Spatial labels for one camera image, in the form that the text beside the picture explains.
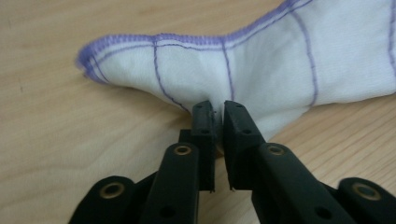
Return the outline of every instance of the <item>cloth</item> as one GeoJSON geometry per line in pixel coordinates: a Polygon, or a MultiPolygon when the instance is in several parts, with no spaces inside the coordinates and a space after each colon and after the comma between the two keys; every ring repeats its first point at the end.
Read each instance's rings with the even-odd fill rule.
{"type": "Polygon", "coordinates": [[[314,105],[396,92],[395,5],[289,0],[229,35],[104,36],[80,51],[78,65],[94,81],[189,112],[204,100],[218,112],[236,101],[269,139],[314,105]]]}

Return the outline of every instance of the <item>brass grommet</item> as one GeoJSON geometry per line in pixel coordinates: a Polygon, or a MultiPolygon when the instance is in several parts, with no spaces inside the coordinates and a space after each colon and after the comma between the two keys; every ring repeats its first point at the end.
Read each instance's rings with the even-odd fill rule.
{"type": "Polygon", "coordinates": [[[370,201],[378,201],[381,199],[381,194],[379,194],[379,192],[362,183],[354,183],[352,185],[352,189],[353,191],[355,191],[355,193],[357,193],[359,196],[361,196],[364,199],[370,200],[370,201]]]}
{"type": "Polygon", "coordinates": [[[179,156],[189,155],[192,152],[190,147],[186,146],[179,146],[175,148],[175,153],[179,156]]]}
{"type": "Polygon", "coordinates": [[[283,154],[285,154],[285,149],[281,148],[281,147],[276,147],[276,146],[269,146],[268,150],[276,155],[276,156],[281,156],[283,154]]]}
{"type": "Polygon", "coordinates": [[[104,199],[119,197],[125,191],[125,186],[120,182],[113,182],[105,185],[99,191],[99,195],[104,199]]]}

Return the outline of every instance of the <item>purple stitching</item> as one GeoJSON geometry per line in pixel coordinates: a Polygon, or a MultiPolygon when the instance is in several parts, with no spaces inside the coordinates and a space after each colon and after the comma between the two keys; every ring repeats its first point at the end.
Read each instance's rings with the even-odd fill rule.
{"type": "Polygon", "coordinates": [[[312,82],[314,84],[314,98],[312,99],[311,104],[309,106],[314,106],[315,102],[318,99],[318,76],[317,76],[317,69],[315,65],[314,55],[312,54],[312,44],[311,39],[309,37],[308,30],[306,29],[303,20],[301,17],[295,12],[294,10],[291,12],[291,16],[297,21],[300,30],[303,32],[305,45],[306,45],[306,55],[308,56],[309,64],[311,67],[311,74],[312,74],[312,82]]]}
{"type": "MultiPolygon", "coordinates": [[[[234,33],[231,33],[229,35],[226,35],[226,36],[192,36],[192,35],[159,34],[159,35],[155,35],[155,38],[157,39],[157,41],[170,39],[170,40],[179,41],[181,43],[192,43],[195,45],[220,45],[221,44],[219,42],[220,38],[223,38],[225,41],[232,41],[232,40],[238,39],[240,37],[243,37],[248,32],[250,32],[251,30],[256,28],[257,26],[261,25],[262,23],[264,23],[266,21],[271,20],[274,16],[282,13],[285,9],[287,9],[288,7],[294,6],[295,4],[297,4],[300,1],[301,0],[287,0],[284,3],[282,3],[278,8],[265,14],[258,20],[251,23],[249,26],[242,28],[242,29],[240,29],[234,33]]],[[[300,6],[295,7],[294,9],[304,7],[312,1],[313,0],[309,0],[309,1],[301,4],[300,6]]],[[[235,46],[233,46],[233,47],[243,44],[243,42],[247,41],[251,37],[252,37],[252,35],[249,36],[247,39],[241,41],[240,43],[235,44],[235,46]]],[[[102,51],[103,49],[105,49],[111,45],[125,43],[125,42],[136,42],[136,41],[149,41],[150,42],[152,38],[153,38],[152,35],[107,35],[107,36],[101,37],[99,39],[92,41],[90,44],[85,46],[80,51],[80,53],[78,55],[78,63],[85,65],[86,62],[89,61],[89,58],[91,57],[91,55],[96,55],[100,51],[102,51]]]]}
{"type": "Polygon", "coordinates": [[[155,37],[153,37],[152,40],[153,43],[153,47],[154,47],[154,68],[155,68],[155,77],[158,80],[158,84],[160,85],[161,91],[163,92],[163,95],[168,98],[169,100],[171,100],[174,104],[179,105],[182,109],[184,109],[185,111],[189,112],[189,109],[187,109],[183,104],[177,102],[172,96],[170,96],[165,88],[163,87],[163,83],[161,82],[161,76],[160,76],[160,72],[158,69],[158,57],[157,57],[157,40],[155,39],[155,37]]]}
{"type": "MultiPolygon", "coordinates": [[[[267,24],[266,26],[263,26],[261,29],[257,30],[257,31],[254,32],[253,34],[249,35],[246,39],[243,39],[243,40],[241,40],[239,43],[235,43],[235,44],[231,45],[230,47],[228,47],[228,48],[226,48],[226,49],[233,49],[233,48],[236,48],[236,47],[238,47],[238,46],[244,44],[245,42],[249,41],[249,39],[252,38],[252,37],[253,37],[254,35],[256,35],[257,33],[259,33],[259,32],[261,32],[261,31],[265,30],[266,28],[268,28],[269,26],[273,25],[273,24],[276,23],[277,21],[280,21],[280,20],[283,19],[285,16],[287,16],[289,13],[291,13],[292,11],[294,11],[294,10],[296,10],[296,9],[298,9],[298,8],[301,8],[301,7],[305,7],[306,5],[308,5],[309,3],[311,3],[312,1],[313,1],[313,0],[309,0],[309,1],[307,1],[306,3],[304,3],[304,4],[302,4],[302,5],[298,6],[298,7],[292,8],[291,11],[286,12],[284,15],[282,15],[282,16],[279,17],[278,19],[272,21],[271,23],[267,24]]],[[[266,20],[262,20],[262,19],[266,19],[266,18],[269,17],[269,16],[270,16],[271,18],[273,18],[273,17],[275,16],[275,13],[274,13],[274,12],[277,12],[278,9],[281,8],[282,10],[280,10],[280,11],[283,11],[284,8],[286,8],[286,7],[292,7],[292,6],[294,6],[297,2],[298,2],[298,0],[291,0],[291,1],[288,2],[288,4],[285,4],[285,3],[286,3],[286,2],[285,2],[284,4],[282,4],[282,5],[281,5],[279,8],[277,8],[276,10],[274,10],[274,11],[272,11],[272,12],[266,14],[265,16],[261,17],[260,19],[258,19],[258,21],[260,21],[260,22],[266,21],[266,20]]],[[[249,29],[249,30],[254,29],[254,27],[256,27],[256,26],[258,25],[258,24],[254,25],[255,23],[257,23],[257,22],[254,22],[253,24],[251,24],[251,25],[248,26],[248,27],[251,27],[251,29],[249,29]]],[[[153,37],[157,38],[158,36],[159,36],[159,37],[162,36],[160,39],[164,39],[165,37],[169,37],[169,36],[171,36],[171,35],[170,35],[170,34],[160,34],[160,35],[157,35],[157,36],[152,36],[152,35],[114,35],[114,38],[119,38],[119,39],[129,38],[129,41],[136,41],[136,40],[140,41],[140,40],[147,40],[146,38],[150,38],[150,39],[152,39],[153,37]]],[[[185,36],[185,35],[174,35],[174,36],[175,36],[175,40],[178,40],[178,39],[181,38],[181,37],[185,37],[186,39],[204,38],[204,36],[185,36]]],[[[225,36],[225,37],[223,37],[222,39],[230,40],[231,38],[230,38],[229,36],[225,36]]],[[[212,41],[212,44],[213,44],[214,42],[219,42],[219,39],[220,39],[221,37],[212,36],[212,37],[208,37],[208,38],[216,38],[216,39],[217,39],[217,41],[212,41]]],[[[89,44],[88,46],[86,46],[85,48],[83,48],[83,49],[81,50],[81,52],[80,52],[80,54],[79,54],[79,56],[78,56],[78,65],[86,64],[86,63],[84,63],[84,62],[87,62],[87,61],[89,60],[90,55],[95,55],[95,54],[97,54],[97,52],[101,51],[103,48],[100,48],[100,49],[97,49],[97,50],[93,50],[93,49],[95,49],[94,46],[97,44],[97,42],[106,42],[107,39],[109,39],[109,40],[108,40],[108,43],[106,43],[106,46],[110,46],[110,45],[112,45],[112,44],[116,44],[116,42],[112,41],[112,39],[113,39],[113,36],[112,36],[112,35],[111,35],[111,36],[105,36],[105,37],[103,37],[103,38],[101,38],[101,39],[98,39],[98,40],[96,40],[96,41],[93,41],[93,43],[89,44]]],[[[105,59],[107,59],[108,57],[110,57],[110,56],[112,56],[112,55],[114,55],[114,54],[116,54],[116,53],[119,53],[119,52],[122,52],[122,51],[125,51],[125,50],[128,50],[128,49],[137,49],[137,48],[143,48],[143,47],[152,47],[152,45],[149,45],[149,44],[147,44],[147,45],[136,45],[136,46],[126,47],[126,48],[123,48],[123,49],[116,49],[115,51],[111,51],[111,52],[107,53],[107,54],[106,54],[102,59],[100,59],[98,62],[99,62],[99,63],[102,63],[105,59]]],[[[198,49],[198,48],[194,48],[194,47],[186,47],[186,46],[179,45],[179,44],[157,45],[157,47],[158,47],[158,48],[159,48],[159,47],[181,47],[181,48],[183,48],[183,49],[194,49],[194,50],[197,50],[197,51],[217,51],[217,50],[222,50],[222,48],[204,48],[204,49],[198,49]]],[[[86,69],[87,69],[87,73],[89,73],[89,72],[90,72],[90,69],[92,69],[92,67],[86,66],[86,69]]]]}
{"type": "Polygon", "coordinates": [[[107,83],[105,83],[101,78],[99,78],[99,77],[96,75],[96,73],[95,73],[95,71],[93,70],[93,67],[92,67],[91,64],[87,64],[87,65],[88,65],[88,67],[87,67],[86,70],[85,70],[84,77],[88,77],[88,78],[92,79],[93,81],[95,81],[95,82],[97,82],[97,83],[100,83],[100,84],[107,84],[107,83]]]}
{"type": "Polygon", "coordinates": [[[388,45],[388,55],[390,65],[393,69],[393,75],[396,78],[396,64],[395,57],[393,55],[393,37],[394,37],[394,24],[395,24],[395,10],[396,10],[396,1],[393,0],[390,7],[390,22],[389,22],[389,45],[388,45]]]}
{"type": "Polygon", "coordinates": [[[226,66],[227,66],[228,84],[230,86],[231,100],[233,101],[233,99],[234,99],[233,78],[231,77],[230,60],[228,59],[227,49],[225,48],[223,39],[221,39],[221,48],[222,48],[222,51],[223,51],[223,54],[224,54],[225,63],[226,63],[226,66]]]}
{"type": "Polygon", "coordinates": [[[96,63],[96,67],[98,68],[99,74],[105,79],[105,81],[107,81],[107,83],[110,83],[110,81],[108,81],[108,79],[105,77],[105,74],[103,74],[102,69],[100,69],[99,63],[96,61],[95,57],[92,57],[93,61],[96,63]]]}

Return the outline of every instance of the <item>black plastic part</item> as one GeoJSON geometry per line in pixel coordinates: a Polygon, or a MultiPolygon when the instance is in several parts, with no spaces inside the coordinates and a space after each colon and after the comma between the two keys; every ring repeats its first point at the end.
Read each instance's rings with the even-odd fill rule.
{"type": "Polygon", "coordinates": [[[150,175],[137,184],[122,176],[100,180],[79,203],[69,223],[137,223],[154,177],[150,175]]]}
{"type": "Polygon", "coordinates": [[[212,104],[201,102],[192,108],[191,130],[181,130],[178,142],[199,148],[200,190],[215,190],[216,128],[212,104]]]}
{"type": "Polygon", "coordinates": [[[224,103],[223,145],[230,188],[253,188],[253,153],[264,138],[243,105],[224,103]]]}
{"type": "MultiPolygon", "coordinates": [[[[279,223],[356,223],[287,147],[263,144],[255,163],[280,211],[279,223]]],[[[267,211],[256,212],[259,217],[274,218],[267,211]]]]}
{"type": "Polygon", "coordinates": [[[396,198],[371,181],[343,179],[336,198],[358,223],[396,223],[396,198]]]}
{"type": "Polygon", "coordinates": [[[274,197],[263,182],[260,174],[256,175],[254,182],[253,191],[251,192],[251,201],[253,202],[260,223],[280,223],[281,208],[276,205],[274,197]]]}
{"type": "Polygon", "coordinates": [[[196,223],[198,209],[199,151],[178,143],[166,149],[140,224],[196,223]]]}

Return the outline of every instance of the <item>table surface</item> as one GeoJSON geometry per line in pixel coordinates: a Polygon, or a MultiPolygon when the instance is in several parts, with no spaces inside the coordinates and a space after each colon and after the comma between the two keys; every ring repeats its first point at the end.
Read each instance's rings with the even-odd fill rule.
{"type": "MultiPolygon", "coordinates": [[[[159,167],[191,118],[148,93],[96,84],[74,60],[107,34],[223,35],[280,0],[0,2],[0,223],[66,223],[98,180],[159,167]]],[[[321,105],[276,135],[333,187],[359,176],[396,194],[396,95],[321,105]]],[[[201,193],[199,223],[258,223],[249,191],[201,193]]]]}

